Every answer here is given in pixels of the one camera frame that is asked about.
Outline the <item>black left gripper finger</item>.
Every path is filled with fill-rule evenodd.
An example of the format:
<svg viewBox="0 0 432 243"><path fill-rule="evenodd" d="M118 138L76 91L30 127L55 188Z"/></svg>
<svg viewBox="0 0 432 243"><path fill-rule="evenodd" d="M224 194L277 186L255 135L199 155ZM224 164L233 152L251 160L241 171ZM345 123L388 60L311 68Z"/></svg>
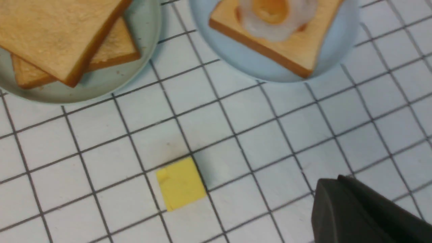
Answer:
<svg viewBox="0 0 432 243"><path fill-rule="evenodd" d="M317 181L311 216L316 243L430 243L431 224L352 177Z"/></svg>

